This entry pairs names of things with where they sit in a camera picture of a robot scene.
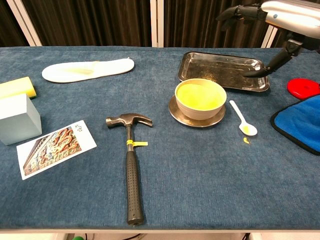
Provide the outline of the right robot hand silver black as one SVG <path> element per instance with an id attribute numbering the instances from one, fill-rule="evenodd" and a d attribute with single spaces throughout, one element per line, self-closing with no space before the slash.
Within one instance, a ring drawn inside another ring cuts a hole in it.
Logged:
<path id="1" fill-rule="evenodd" d="M 247 78 L 262 78 L 275 72 L 301 49 L 320 50 L 320 5 L 305 0 L 267 0 L 252 5 L 236 5 L 224 10 L 217 18 L 226 30 L 237 20 L 260 20 L 279 29 L 288 30 L 285 47 L 259 70 L 243 72 Z"/>

